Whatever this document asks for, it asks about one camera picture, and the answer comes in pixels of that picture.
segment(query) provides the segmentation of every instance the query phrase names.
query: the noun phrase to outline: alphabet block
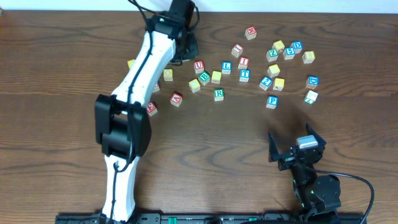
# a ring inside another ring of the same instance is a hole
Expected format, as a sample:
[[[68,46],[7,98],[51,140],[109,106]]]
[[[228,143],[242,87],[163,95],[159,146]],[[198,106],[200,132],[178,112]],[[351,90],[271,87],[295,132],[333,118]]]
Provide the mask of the alphabet block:
[[[301,44],[301,41],[295,41],[293,42],[290,47],[293,47],[294,49],[294,53],[298,54],[301,52],[301,50],[303,49],[303,45]]]
[[[202,85],[206,85],[210,82],[210,75],[207,72],[203,72],[199,75],[198,79]]]
[[[211,76],[211,82],[220,84],[221,81],[221,72],[213,71],[213,75]]]
[[[214,90],[214,101],[221,101],[221,100],[224,100],[224,90],[223,89]]]
[[[173,81],[173,70],[163,69],[163,77],[165,81]]]
[[[155,104],[153,104],[153,102],[148,103],[147,112],[149,116],[153,116],[154,114],[157,113],[157,108]]]
[[[134,62],[136,62],[136,59],[132,59],[132,60],[127,62],[127,65],[129,66],[129,69],[132,68],[132,66],[134,65]]]
[[[270,78],[274,78],[279,75],[279,72],[280,72],[279,66],[276,64],[271,65],[270,67],[268,67],[267,72],[268,72],[268,75]]]
[[[223,62],[223,67],[221,70],[222,74],[229,75],[232,71],[232,63],[231,62]]]
[[[267,60],[268,62],[273,62],[278,58],[278,51],[275,49],[267,51]]]
[[[260,87],[263,90],[267,90],[271,86],[272,80],[268,77],[264,77],[260,82]]]
[[[315,89],[319,84],[319,78],[314,76],[309,76],[307,79],[306,87],[310,89]]]
[[[200,83],[197,79],[194,79],[189,82],[189,88],[191,89],[192,93],[195,93],[200,90]]]
[[[240,46],[239,44],[236,44],[236,45],[232,48],[232,55],[234,55],[236,58],[238,58],[239,56],[241,56],[242,53],[243,53],[243,47]]]
[[[246,38],[248,40],[254,39],[254,38],[256,38],[257,30],[254,27],[249,27],[246,29],[246,32],[244,33],[244,35],[246,36]]]
[[[156,82],[156,85],[155,85],[153,93],[156,92],[156,91],[160,91],[159,82]]]
[[[278,105],[278,97],[276,96],[268,96],[268,100],[267,100],[267,108],[270,109],[275,109],[276,106]]]
[[[303,62],[304,63],[312,63],[315,60],[315,54],[311,52],[304,52],[303,54]]]
[[[294,49],[293,47],[286,47],[284,50],[284,59],[285,60],[290,60],[294,58]]]
[[[171,104],[173,104],[176,107],[179,107],[182,102],[182,96],[179,94],[174,93],[170,99]]]
[[[281,40],[278,40],[272,45],[272,49],[275,49],[279,54],[284,51],[285,45]]]
[[[239,82],[248,82],[250,79],[250,70],[241,70]]]
[[[282,91],[285,87],[285,80],[283,78],[276,78],[273,90]]]
[[[248,69],[248,65],[249,65],[248,58],[241,57],[241,59],[239,59],[238,69]]]
[[[193,68],[195,69],[196,74],[200,74],[205,71],[205,64],[203,61],[197,61],[193,64]]]
[[[313,104],[315,100],[317,100],[318,93],[315,93],[314,91],[310,90],[308,93],[305,95],[304,102]]]

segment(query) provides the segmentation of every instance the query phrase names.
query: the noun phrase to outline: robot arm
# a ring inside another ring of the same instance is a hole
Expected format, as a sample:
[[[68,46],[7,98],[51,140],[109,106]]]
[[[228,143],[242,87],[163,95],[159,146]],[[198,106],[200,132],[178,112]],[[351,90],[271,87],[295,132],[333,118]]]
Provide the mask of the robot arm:
[[[100,222],[110,219],[127,222],[134,213],[137,163],[145,153],[151,136],[146,108],[166,65],[170,61],[192,59],[198,54],[196,40],[189,32],[194,7],[189,0],[174,0],[169,11],[155,14],[149,20],[141,51],[123,82],[111,96],[100,95],[96,100],[96,140],[102,145],[108,170],[106,200]],[[152,48],[149,52],[150,38]],[[135,76],[130,100],[132,105],[128,105],[128,89]],[[120,113],[131,115],[132,126],[114,116]],[[114,164],[124,167],[131,158],[134,159],[125,171],[116,172]]]

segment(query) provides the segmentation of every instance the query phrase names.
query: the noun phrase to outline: cube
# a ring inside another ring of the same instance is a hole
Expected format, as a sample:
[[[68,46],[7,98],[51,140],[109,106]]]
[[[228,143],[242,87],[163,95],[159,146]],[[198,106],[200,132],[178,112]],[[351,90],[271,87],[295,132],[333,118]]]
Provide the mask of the cube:
[[[315,89],[319,84],[319,78],[314,76],[309,76],[307,79],[306,87],[310,89]]]
[[[236,44],[236,45],[232,48],[232,55],[234,55],[236,58],[238,58],[239,56],[241,56],[242,53],[243,53],[243,47],[240,46],[239,44]]]
[[[275,49],[267,51],[267,60],[268,62],[273,62],[278,58],[278,51]]]
[[[155,88],[154,88],[153,93],[154,93],[154,92],[157,92],[157,91],[160,91],[159,82],[156,82],[156,85],[155,85]]]
[[[268,96],[266,107],[270,109],[275,109],[277,105],[278,105],[278,97]]]
[[[182,102],[182,96],[179,94],[174,93],[170,99],[171,104],[173,104],[176,107],[179,107]]]
[[[295,41],[293,42],[290,47],[293,47],[294,49],[294,53],[298,54],[301,52],[301,50],[303,49],[303,45],[301,44],[301,41]]]
[[[211,82],[220,84],[221,81],[221,72],[213,71],[213,74],[211,76]]]
[[[165,81],[173,81],[173,70],[163,69],[163,77]]]
[[[268,67],[267,72],[268,72],[268,75],[270,78],[274,78],[279,75],[279,72],[280,72],[279,66],[276,64],[271,65],[270,67]]]
[[[191,89],[192,93],[195,93],[200,90],[200,83],[197,79],[194,79],[189,82],[189,88]]]
[[[293,47],[286,47],[284,50],[284,59],[285,60],[293,59],[295,54],[296,53],[294,53]]]
[[[248,65],[249,65],[248,58],[241,57],[241,59],[239,59],[238,69],[248,69]]]
[[[267,90],[271,86],[272,80],[268,77],[264,77],[260,82],[260,87],[263,90]]]
[[[157,113],[157,108],[155,104],[153,104],[153,102],[148,103],[147,112],[149,116],[153,116],[154,114]]]
[[[214,90],[214,101],[221,101],[221,100],[224,100],[224,90],[223,89]]]
[[[282,91],[284,86],[285,86],[285,80],[283,78],[276,78],[273,90]]]
[[[129,66],[129,69],[132,68],[132,66],[134,65],[134,62],[136,62],[136,59],[132,59],[132,60],[127,62],[127,65]]]
[[[250,70],[241,70],[239,82],[248,82],[250,78]]]
[[[206,85],[210,82],[210,75],[207,72],[203,72],[199,75],[198,79],[202,85]]]
[[[221,70],[222,74],[229,75],[232,71],[232,63],[231,62],[223,62],[223,67]]]
[[[304,52],[303,62],[312,63],[315,60],[315,54],[313,52]]]
[[[278,40],[272,45],[272,49],[275,49],[279,54],[284,51],[285,45],[281,40]]]
[[[304,102],[313,104],[315,100],[317,100],[318,93],[315,93],[314,91],[310,90],[308,93],[305,95]]]
[[[203,63],[203,61],[197,61],[193,63],[193,68],[195,69],[196,74],[201,74],[205,71],[205,64]]]
[[[256,38],[257,30],[254,27],[249,27],[246,29],[246,32],[244,33],[244,35],[246,36],[246,38],[248,40],[254,39],[254,38]]]

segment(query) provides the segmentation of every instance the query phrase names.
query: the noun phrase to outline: wood grain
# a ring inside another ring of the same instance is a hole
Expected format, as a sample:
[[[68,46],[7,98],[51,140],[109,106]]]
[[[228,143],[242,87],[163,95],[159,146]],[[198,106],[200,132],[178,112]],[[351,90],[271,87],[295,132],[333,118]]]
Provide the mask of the wood grain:
[[[258,35],[246,40],[244,29]],[[174,69],[152,100],[152,141],[137,171],[138,206],[163,212],[263,212],[300,206],[289,171],[267,161],[267,132],[281,150],[305,134],[327,141],[316,168],[368,179],[376,200],[369,223],[397,223],[398,16],[370,14],[203,13],[198,59],[206,70],[230,60],[220,85],[195,94],[193,64]],[[142,43],[136,12],[7,11],[0,18],[0,220],[53,223],[59,213],[94,212],[104,203],[106,167],[95,143],[93,103],[127,74]],[[258,85],[276,40],[301,40],[314,63],[277,63],[282,92]],[[238,82],[235,43],[250,58]],[[303,102],[309,75],[320,77],[314,105]],[[222,87],[225,99],[213,101]],[[181,107],[169,103],[183,94]],[[275,110],[266,109],[277,95]],[[341,179],[342,212],[364,212],[369,190]]]

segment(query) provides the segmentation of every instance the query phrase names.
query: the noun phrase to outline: white backdrop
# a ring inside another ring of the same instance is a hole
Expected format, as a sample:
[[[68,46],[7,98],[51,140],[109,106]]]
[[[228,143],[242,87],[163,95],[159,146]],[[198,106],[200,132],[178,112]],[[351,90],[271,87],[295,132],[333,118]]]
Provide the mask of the white backdrop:
[[[156,11],[171,0],[137,0]],[[212,12],[352,12],[398,13],[398,0],[193,0],[200,11]],[[0,0],[3,9],[130,11],[127,0]]]

